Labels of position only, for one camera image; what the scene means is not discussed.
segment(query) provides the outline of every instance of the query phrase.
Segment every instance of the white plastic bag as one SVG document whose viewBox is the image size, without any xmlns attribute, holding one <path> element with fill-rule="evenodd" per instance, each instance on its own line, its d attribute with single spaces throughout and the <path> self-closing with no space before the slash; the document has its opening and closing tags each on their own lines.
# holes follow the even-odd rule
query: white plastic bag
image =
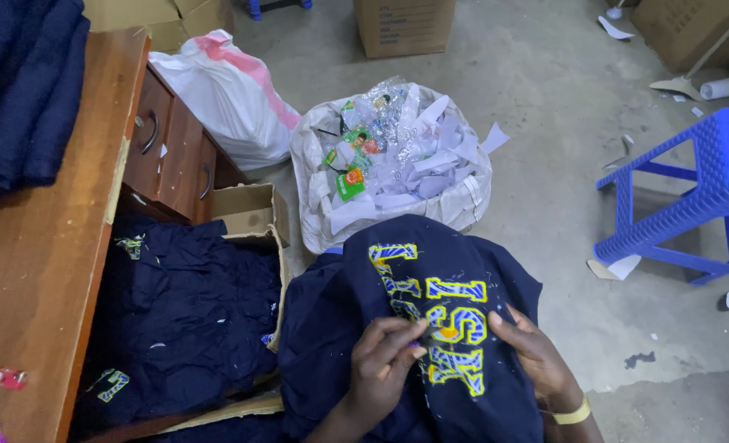
<svg viewBox="0 0 729 443">
<path fill-rule="evenodd" d="M 149 53 L 154 68 L 242 170 L 288 158 L 301 119 L 271 85 L 259 59 L 244 54 L 222 29 L 187 40 L 181 53 Z"/>
<path fill-rule="evenodd" d="M 416 101 L 414 107 L 418 107 L 419 98 L 434 103 L 441 99 L 440 104 L 446 101 L 444 95 L 427 87 L 417 84 L 406 84 L 402 87 L 405 91 L 411 92 L 406 98 L 403 109 L 411 109 L 412 100 Z M 318 139 L 318 133 L 313 129 L 339 126 L 340 109 L 346 102 L 355 99 L 355 97 L 342 98 L 315 106 L 301 118 L 291 136 L 291 156 L 299 191 L 301 236 L 305 246 L 312 253 L 321 254 L 330 247 L 342 246 L 342 243 L 357 231 L 403 214 L 424 215 L 457 230 L 466 228 L 482 218 L 490 201 L 490 178 L 493 169 L 488 155 L 477 143 L 476 134 L 452 99 L 449 99 L 442 112 L 448 116 L 447 118 L 454 116 L 458 119 L 464 138 L 467 142 L 470 141 L 469 144 L 462 144 L 459 148 L 465 150 L 459 156 L 468 160 L 468 166 L 454 171 L 456 174 L 464 175 L 459 180 L 457 177 L 455 180 L 449 179 L 455 181 L 455 185 L 446 187 L 441 195 L 429 199 L 410 195 L 379 195 L 373 199 L 362 194 L 354 197 L 353 201 L 345 206 L 340 206 L 342 201 L 337 202 L 337 209 L 334 201 L 329 202 L 329 196 L 321 196 L 320 204 L 317 199 L 310 201 L 310 196 L 317 194 L 310 191 L 312 176 L 318 174 L 320 159 L 323 158 L 323 147 Z M 407 121 L 416 121 L 417 125 L 424 124 L 424 120 L 417 118 L 416 114 L 410 115 L 410 112 L 404 111 L 403 116 Z"/>
</svg>

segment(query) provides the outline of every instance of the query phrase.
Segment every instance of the plastic wrapper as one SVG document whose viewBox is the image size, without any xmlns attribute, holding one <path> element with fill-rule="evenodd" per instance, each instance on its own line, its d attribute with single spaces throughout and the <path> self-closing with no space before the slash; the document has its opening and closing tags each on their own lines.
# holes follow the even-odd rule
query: plastic wrapper
<svg viewBox="0 0 729 443">
<path fill-rule="evenodd" d="M 463 229 L 488 207 L 490 160 L 448 97 L 393 77 L 308 112 L 291 137 L 312 252 L 403 214 Z"/>
</svg>

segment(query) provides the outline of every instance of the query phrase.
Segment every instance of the metal handle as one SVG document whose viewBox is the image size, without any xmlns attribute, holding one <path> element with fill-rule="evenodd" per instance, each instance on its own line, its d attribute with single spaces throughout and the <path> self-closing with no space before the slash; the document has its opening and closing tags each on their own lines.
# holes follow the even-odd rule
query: metal handle
<svg viewBox="0 0 729 443">
<path fill-rule="evenodd" d="M 143 145 L 143 149 L 140 152 L 141 155 L 149 151 L 149 149 L 154 145 L 154 142 L 157 141 L 157 134 L 160 133 L 160 121 L 157 119 L 157 115 L 154 114 L 154 110 L 149 110 L 149 118 L 154 120 L 154 132 L 151 134 L 149 141 Z"/>
<path fill-rule="evenodd" d="M 206 189 L 201 192 L 201 200 L 203 199 L 203 197 L 206 197 L 206 194 L 208 194 L 212 188 L 212 170 L 209 167 L 208 163 L 203 163 L 203 170 L 206 171 L 206 176 L 209 178 L 206 180 Z"/>
</svg>

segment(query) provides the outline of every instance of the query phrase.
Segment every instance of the person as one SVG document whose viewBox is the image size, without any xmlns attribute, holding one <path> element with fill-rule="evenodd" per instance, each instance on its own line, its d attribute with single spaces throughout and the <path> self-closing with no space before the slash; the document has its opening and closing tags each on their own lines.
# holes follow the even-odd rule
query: person
<svg viewBox="0 0 729 443">
<path fill-rule="evenodd" d="M 560 425 L 551 414 L 570 414 L 584 406 L 576 378 L 550 339 L 525 315 L 508 306 L 516 326 L 488 314 L 488 326 L 517 351 L 520 364 L 534 383 L 543 411 L 546 440 L 551 443 L 603 443 L 593 415 Z M 428 327 L 426 319 L 410 322 L 380 317 L 364 330 L 351 353 L 348 393 L 332 408 L 305 443 L 355 443 L 397 406 L 411 366 L 428 350 L 410 345 Z"/>
</svg>

